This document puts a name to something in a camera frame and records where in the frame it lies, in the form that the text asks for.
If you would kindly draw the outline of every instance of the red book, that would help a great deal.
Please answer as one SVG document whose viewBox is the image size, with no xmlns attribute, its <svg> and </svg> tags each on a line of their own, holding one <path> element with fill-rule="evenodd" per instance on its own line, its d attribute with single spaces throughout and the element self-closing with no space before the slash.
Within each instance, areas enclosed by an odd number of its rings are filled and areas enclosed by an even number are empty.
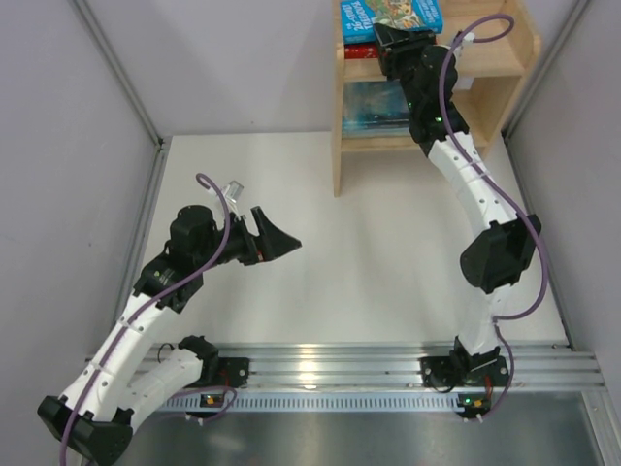
<svg viewBox="0 0 621 466">
<path fill-rule="evenodd" d="M 345 60 L 353 58 L 377 58 L 377 46 L 373 42 L 345 44 Z"/>
</svg>

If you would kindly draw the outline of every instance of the robotic arm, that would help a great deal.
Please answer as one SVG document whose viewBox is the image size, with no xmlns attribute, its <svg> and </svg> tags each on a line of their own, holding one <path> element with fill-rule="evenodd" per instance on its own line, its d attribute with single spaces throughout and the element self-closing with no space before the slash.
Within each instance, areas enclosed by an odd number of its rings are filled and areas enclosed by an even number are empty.
<svg viewBox="0 0 621 466">
<path fill-rule="evenodd" d="M 236 189 L 224 191 L 239 194 L 242 187 L 236 182 L 232 185 Z M 228 203 L 234 201 L 227 197 Z M 213 266 L 234 259 L 244 265 L 270 262 L 302 246 L 276 228 L 261 208 L 252 209 L 252 216 L 258 236 L 248 232 L 243 216 L 230 214 L 228 241 Z M 242 364 L 245 373 L 249 372 L 247 359 L 221 358 L 203 337 L 190 336 L 166 361 L 131 382 L 162 331 L 177 323 L 189 299 L 203 285 L 202 274 L 137 311 L 204 267 L 224 234 L 207 207 L 188 206 L 179 211 L 170 227 L 170 240 L 143 269 L 123 314 L 95 357 L 59 397 L 47 396 L 39 406 L 39 417 L 57 440 L 62 439 L 72 416 L 68 446 L 100 466 L 114 464 L 143 421 L 179 390 L 223 384 L 218 381 L 219 373 L 232 364 Z M 238 387 L 245 380 L 231 377 L 230 382 Z"/>
<path fill-rule="evenodd" d="M 375 24 L 374 30 L 382 74 L 399 81 L 408 102 L 409 133 L 450 183 L 475 237 L 462 253 L 460 265 L 468 283 L 479 289 L 478 297 L 465 313 L 465 324 L 450 355 L 421 360 L 425 383 L 435 389 L 447 386 L 446 391 L 455 386 L 482 386 L 485 378 L 507 385 L 507 366 L 500 357 L 493 318 L 503 315 L 512 286 L 530 266 L 534 238 L 515 210 L 485 180 L 492 177 L 476 151 L 468 124 L 451 102 L 458 79 L 455 56 L 450 57 L 442 75 L 451 50 L 437 45 L 431 31 L 403 31 L 383 24 Z M 444 115 L 441 103 L 446 107 Z M 445 118 L 470 160 L 448 137 Z M 537 216 L 528 220 L 539 234 Z M 486 402 L 475 410 L 466 409 L 465 416 L 485 414 L 491 408 L 491 400 Z"/>
</svg>

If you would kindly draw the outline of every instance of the book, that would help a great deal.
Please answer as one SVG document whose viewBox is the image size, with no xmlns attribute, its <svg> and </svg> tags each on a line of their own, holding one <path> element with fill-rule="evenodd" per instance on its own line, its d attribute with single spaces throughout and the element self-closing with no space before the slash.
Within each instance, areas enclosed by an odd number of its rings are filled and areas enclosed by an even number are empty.
<svg viewBox="0 0 621 466">
<path fill-rule="evenodd" d="M 343 136 L 407 136 L 409 108 L 396 81 L 347 83 L 343 90 Z"/>
<path fill-rule="evenodd" d="M 346 0 L 341 2 L 343 40 L 346 44 L 374 42 L 373 24 L 398 29 L 442 32 L 444 21 L 438 0 Z"/>
<path fill-rule="evenodd" d="M 345 46 L 345 60 L 353 58 L 377 58 L 377 46 L 374 43 L 347 44 Z"/>
</svg>

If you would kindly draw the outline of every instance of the gray wall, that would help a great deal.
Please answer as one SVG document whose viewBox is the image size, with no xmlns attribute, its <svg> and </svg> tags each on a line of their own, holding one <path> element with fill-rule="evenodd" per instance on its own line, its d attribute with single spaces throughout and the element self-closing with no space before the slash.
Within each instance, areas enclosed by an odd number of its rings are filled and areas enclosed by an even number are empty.
<svg viewBox="0 0 621 466">
<path fill-rule="evenodd" d="M 66 0 L 0 4 L 0 462 L 110 329 L 153 145 Z"/>
<path fill-rule="evenodd" d="M 510 149 L 543 221 L 576 342 L 596 352 L 621 413 L 621 73 L 618 0 L 592 2 Z"/>
<path fill-rule="evenodd" d="M 573 0 L 526 3 L 549 44 Z M 332 0 L 89 5 L 162 134 L 330 128 Z"/>
</svg>

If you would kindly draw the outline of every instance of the white table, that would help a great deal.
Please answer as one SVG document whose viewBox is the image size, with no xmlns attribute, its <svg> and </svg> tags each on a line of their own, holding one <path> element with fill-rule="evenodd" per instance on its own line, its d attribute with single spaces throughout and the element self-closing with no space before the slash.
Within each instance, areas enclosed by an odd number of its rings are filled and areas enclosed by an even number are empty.
<svg viewBox="0 0 621 466">
<path fill-rule="evenodd" d="M 244 184 L 242 211 L 260 205 L 303 247 L 273 263 L 209 271 L 180 324 L 161 340 L 194 334 L 215 343 L 452 341 L 473 295 L 459 268 L 473 237 L 448 183 L 420 153 L 352 154 L 344 163 L 343 196 L 335 199 L 329 133 L 175 137 L 145 263 L 162 251 L 179 209 L 215 207 L 194 181 L 197 172 Z M 519 198 L 501 142 L 487 165 Z M 525 310 L 539 280 L 536 257 L 507 311 Z M 537 313 L 503 324 L 503 331 L 516 343 L 567 341 L 549 290 Z"/>
</svg>

